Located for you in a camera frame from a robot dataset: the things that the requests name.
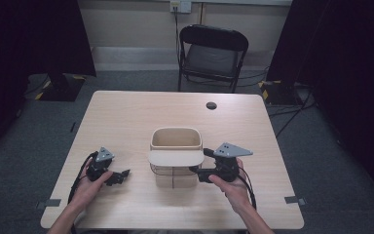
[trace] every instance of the handheld controller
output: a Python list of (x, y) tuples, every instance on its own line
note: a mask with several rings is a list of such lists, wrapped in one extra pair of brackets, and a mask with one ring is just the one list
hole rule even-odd
[(200, 182), (211, 183), (208, 179), (210, 175), (217, 175), (227, 182), (232, 182), (236, 179), (239, 174), (239, 165), (236, 157), (225, 158), (222, 156), (214, 155), (214, 150), (205, 148), (203, 149), (205, 156), (215, 159), (215, 168), (214, 169), (200, 169), (199, 167), (190, 167), (190, 171), (197, 174)]
[[(110, 166), (112, 159), (114, 158), (114, 154), (109, 152), (104, 147), (98, 152), (94, 152), (90, 155), (93, 159), (87, 169), (87, 177), (90, 181), (95, 181), (101, 177), (102, 174), (108, 172), (108, 167)], [(112, 184), (116, 183), (123, 183), (124, 179), (129, 176), (130, 170), (123, 171), (121, 173), (113, 173), (111, 177), (109, 177), (105, 184), (107, 186), (111, 186)]]

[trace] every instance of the metal bracket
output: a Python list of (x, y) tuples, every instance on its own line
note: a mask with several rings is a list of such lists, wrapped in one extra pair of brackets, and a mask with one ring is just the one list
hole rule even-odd
[(96, 155), (95, 160), (97, 162), (102, 162), (102, 161), (105, 161), (105, 160), (113, 159), (114, 157), (115, 157), (115, 155), (113, 153), (111, 153), (108, 149), (106, 149), (105, 147), (101, 147), (99, 149), (98, 155)]
[(220, 147), (214, 150), (215, 156), (221, 156), (224, 158), (234, 158), (239, 156), (248, 156), (252, 154), (253, 152), (248, 149), (244, 149), (227, 142), (224, 142), (220, 145)]

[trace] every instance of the baseboard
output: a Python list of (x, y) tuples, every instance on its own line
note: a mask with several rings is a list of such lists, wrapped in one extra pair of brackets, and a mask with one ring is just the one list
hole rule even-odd
[[(174, 48), (93, 47), (95, 70), (177, 70)], [(274, 51), (247, 52), (243, 70), (263, 70)]]

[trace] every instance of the chair backrest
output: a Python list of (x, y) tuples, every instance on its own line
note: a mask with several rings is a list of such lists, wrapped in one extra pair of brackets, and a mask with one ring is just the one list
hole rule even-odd
[(200, 24), (181, 29), (180, 42), (244, 53), (248, 48), (247, 38), (238, 31)]

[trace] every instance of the white wall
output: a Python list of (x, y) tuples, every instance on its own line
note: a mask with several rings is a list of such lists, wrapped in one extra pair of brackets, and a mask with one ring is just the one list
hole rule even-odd
[[(175, 49), (175, 19), (168, 1), (80, 0), (79, 4), (92, 47)], [(269, 63), (288, 9), (288, 4), (193, 2), (191, 14), (178, 15), (178, 29), (202, 22), (238, 30), (249, 41), (249, 55), (256, 55), (255, 60), (266, 57), (260, 59)]]

